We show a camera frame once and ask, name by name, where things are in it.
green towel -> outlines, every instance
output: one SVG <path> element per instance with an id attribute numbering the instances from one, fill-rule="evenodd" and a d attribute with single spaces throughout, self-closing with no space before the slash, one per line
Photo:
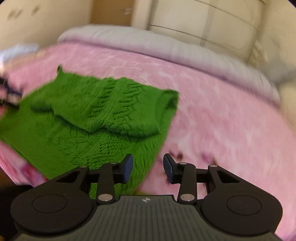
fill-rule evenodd
<path id="1" fill-rule="evenodd" d="M 81 165 L 95 169 L 121 162 L 131 153 L 130 181 L 116 185 L 115 191 L 132 194 L 165 140 L 177 103 L 173 90 L 59 68 L 53 82 L 23 99 L 18 111 L 6 112 L 0 139 L 49 179 Z"/>

wooden door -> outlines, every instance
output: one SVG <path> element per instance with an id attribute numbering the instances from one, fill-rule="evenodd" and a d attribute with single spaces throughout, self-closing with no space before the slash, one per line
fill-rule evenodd
<path id="1" fill-rule="evenodd" d="M 134 0 L 93 0 L 91 23 L 131 25 Z"/>

pink blanket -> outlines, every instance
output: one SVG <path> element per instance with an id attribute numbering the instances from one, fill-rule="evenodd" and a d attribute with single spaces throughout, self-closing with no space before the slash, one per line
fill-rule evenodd
<path id="1" fill-rule="evenodd" d="M 128 77 L 180 92 L 178 111 L 155 164 L 139 187 L 149 194 L 178 193 L 162 167 L 165 153 L 207 168 L 213 162 L 274 195 L 284 214 L 277 235 L 296 234 L 296 138 L 275 107 L 198 70 L 153 57 L 81 43 L 62 43 L 42 59 L 10 72 L 11 84 L 29 94 L 65 71 L 96 77 Z M 45 179 L 11 148 L 0 144 L 1 167 L 17 183 Z M 199 197 L 205 195 L 199 186 Z"/>

bed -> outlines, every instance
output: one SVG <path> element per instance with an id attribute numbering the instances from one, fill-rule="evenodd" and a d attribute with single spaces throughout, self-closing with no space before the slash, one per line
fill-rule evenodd
<path id="1" fill-rule="evenodd" d="M 296 138 L 278 109 L 277 90 L 263 74 L 149 31 L 90 25 L 66 31 L 42 54 L 11 65 L 9 82 L 28 95 L 53 80 L 58 65 L 81 75 L 127 77 L 180 93 L 166 141 L 137 192 L 177 196 L 178 185 L 167 182 L 162 167 L 165 153 L 198 168 L 215 162 L 274 195 L 283 206 L 276 234 L 295 240 Z M 46 181 L 2 142 L 0 167 L 17 184 Z M 205 195 L 198 184 L 198 197 Z"/>

gray ribbed panel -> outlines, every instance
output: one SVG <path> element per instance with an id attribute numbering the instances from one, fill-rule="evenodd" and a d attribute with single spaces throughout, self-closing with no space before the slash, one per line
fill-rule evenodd
<path id="1" fill-rule="evenodd" d="M 99 206 L 90 221 L 76 231 L 53 238 L 20 235 L 16 241 L 279 241 L 273 234 L 233 237 L 207 225 L 193 206 L 171 196 L 122 196 Z"/>

